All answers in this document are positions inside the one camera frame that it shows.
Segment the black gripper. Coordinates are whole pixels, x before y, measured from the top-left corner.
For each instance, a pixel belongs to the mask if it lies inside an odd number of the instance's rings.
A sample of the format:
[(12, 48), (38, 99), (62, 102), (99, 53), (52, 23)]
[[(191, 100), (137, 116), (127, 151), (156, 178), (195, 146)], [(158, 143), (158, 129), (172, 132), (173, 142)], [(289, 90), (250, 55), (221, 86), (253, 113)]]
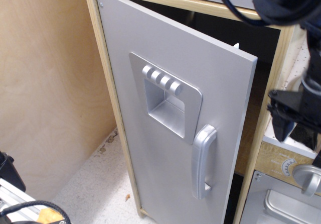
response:
[(272, 90), (268, 110), (272, 116), (274, 135), (283, 142), (294, 124), (320, 133), (320, 73), (302, 75), (302, 91)]

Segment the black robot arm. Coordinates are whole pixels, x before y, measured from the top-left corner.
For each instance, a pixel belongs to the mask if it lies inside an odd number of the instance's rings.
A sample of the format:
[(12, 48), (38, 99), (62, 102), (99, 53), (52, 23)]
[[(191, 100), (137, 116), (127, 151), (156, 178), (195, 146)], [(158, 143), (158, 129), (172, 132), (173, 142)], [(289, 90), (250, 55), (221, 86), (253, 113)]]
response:
[(240, 13), (230, 0), (222, 0), (240, 20), (253, 26), (300, 25), (306, 30), (310, 53), (301, 77), (301, 91), (271, 90), (268, 110), (275, 137), (284, 141), (295, 123), (320, 132), (320, 0), (252, 0), (260, 19)]

